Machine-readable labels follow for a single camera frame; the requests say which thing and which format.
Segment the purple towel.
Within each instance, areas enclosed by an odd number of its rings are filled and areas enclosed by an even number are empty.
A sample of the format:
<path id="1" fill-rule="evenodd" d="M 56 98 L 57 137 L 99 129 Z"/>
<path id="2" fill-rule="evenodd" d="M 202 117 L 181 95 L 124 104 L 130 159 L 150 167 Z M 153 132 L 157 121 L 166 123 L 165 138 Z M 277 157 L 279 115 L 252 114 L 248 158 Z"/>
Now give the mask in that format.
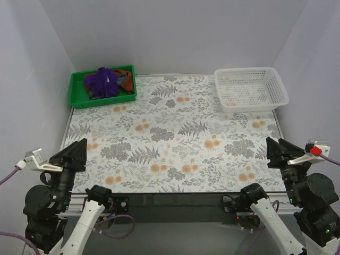
<path id="1" fill-rule="evenodd" d="M 120 89 L 117 84 L 118 76 L 110 69 L 99 68 L 96 73 L 83 79 L 84 86 L 89 90 L 89 99 L 104 99 L 118 95 Z"/>

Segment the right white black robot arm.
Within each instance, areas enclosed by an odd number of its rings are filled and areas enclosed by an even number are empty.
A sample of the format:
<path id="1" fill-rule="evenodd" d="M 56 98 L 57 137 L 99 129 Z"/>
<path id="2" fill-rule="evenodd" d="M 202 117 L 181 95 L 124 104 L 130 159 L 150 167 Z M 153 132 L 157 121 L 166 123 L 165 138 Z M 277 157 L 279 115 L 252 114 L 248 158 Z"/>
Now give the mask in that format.
<path id="1" fill-rule="evenodd" d="M 331 205 L 339 200 L 332 180 L 324 174 L 308 174 L 313 164 L 328 161 L 330 147 L 310 140 L 300 148 L 282 138 L 266 139 L 268 168 L 278 169 L 285 185 L 289 203 L 300 211 L 293 214 L 305 244 L 301 244 L 278 215 L 278 201 L 270 202 L 258 183 L 252 183 L 224 204 L 240 213 L 252 211 L 274 239 L 281 254 L 339 254 L 339 215 Z"/>

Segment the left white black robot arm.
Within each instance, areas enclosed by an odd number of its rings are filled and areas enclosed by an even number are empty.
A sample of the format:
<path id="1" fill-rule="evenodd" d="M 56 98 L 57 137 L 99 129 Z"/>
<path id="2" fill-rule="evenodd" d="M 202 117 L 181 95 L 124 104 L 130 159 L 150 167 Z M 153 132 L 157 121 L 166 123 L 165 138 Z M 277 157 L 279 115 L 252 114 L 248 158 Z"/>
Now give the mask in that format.
<path id="1" fill-rule="evenodd" d="M 67 242 L 63 242 L 76 173 L 86 170 L 87 140 L 76 141 L 44 161 L 40 150 L 26 154 L 28 167 L 40 172 L 41 185 L 26 194 L 23 214 L 27 217 L 26 238 L 37 247 L 37 254 L 82 254 L 98 217 L 112 204 L 111 190 L 94 185 L 86 189 L 82 214 Z"/>

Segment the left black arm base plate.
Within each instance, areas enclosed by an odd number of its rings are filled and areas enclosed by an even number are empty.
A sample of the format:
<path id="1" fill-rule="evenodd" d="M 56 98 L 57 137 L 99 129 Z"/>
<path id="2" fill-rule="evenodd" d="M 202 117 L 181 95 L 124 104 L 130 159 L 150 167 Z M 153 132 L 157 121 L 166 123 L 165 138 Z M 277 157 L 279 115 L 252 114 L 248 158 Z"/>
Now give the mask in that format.
<path id="1" fill-rule="evenodd" d="M 130 198 L 125 196 L 114 196 L 108 198 L 104 213 L 125 214 L 129 211 Z"/>

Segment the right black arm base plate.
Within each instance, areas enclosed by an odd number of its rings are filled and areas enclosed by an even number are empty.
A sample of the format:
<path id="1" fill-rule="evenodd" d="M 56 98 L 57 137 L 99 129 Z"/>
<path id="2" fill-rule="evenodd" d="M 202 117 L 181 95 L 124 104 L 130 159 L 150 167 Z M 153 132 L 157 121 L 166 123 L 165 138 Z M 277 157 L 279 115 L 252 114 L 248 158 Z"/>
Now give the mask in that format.
<path id="1" fill-rule="evenodd" d="M 227 213 L 253 213 L 249 203 L 240 195 L 224 195 L 221 202 Z"/>

